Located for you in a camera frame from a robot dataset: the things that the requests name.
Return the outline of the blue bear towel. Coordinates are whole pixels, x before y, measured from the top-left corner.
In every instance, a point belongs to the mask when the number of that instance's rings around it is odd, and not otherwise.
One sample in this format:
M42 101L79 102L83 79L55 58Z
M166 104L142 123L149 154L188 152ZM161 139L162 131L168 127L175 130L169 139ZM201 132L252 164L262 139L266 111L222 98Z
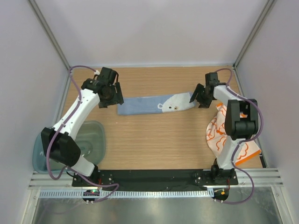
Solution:
M157 114L179 112L195 106L190 102L191 92L171 95L124 98L122 105L117 105L118 115Z

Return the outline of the orange and white towel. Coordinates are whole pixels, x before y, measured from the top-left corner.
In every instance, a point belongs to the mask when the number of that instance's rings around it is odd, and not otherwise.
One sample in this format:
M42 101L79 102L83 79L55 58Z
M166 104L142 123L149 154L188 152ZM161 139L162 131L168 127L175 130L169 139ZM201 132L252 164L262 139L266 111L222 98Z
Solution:
M206 128L206 142L215 157L218 158L227 139L224 125L227 108L223 103L219 103L216 109L218 110L217 115ZM261 149L254 141L246 142L236 158L236 165L241 165L260 153Z

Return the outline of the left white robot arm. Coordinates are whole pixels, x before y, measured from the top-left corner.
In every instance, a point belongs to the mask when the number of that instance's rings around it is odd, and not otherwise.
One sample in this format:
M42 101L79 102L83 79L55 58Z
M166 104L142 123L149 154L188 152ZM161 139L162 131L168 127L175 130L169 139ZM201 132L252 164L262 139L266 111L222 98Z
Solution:
M75 139L78 131L94 107L107 108L110 105L123 104L124 99L119 81L112 83L109 79L87 79L78 90L78 97L67 113L52 127L41 132L46 167L50 177L54 176L50 168L50 160L64 165L74 173L83 177L89 187L99 181L97 165L81 155Z

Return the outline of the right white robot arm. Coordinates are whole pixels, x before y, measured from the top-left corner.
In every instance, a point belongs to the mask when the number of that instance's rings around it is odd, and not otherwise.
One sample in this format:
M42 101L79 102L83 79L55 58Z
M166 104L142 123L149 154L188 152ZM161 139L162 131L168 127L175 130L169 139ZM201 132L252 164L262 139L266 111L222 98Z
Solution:
M257 101L246 99L227 84L216 81L197 84L190 99L197 101L200 108L208 108L213 100L220 104L217 115L207 126L206 142L216 158L209 171L196 174L199 186L235 183L237 163L260 152L254 143L263 127Z

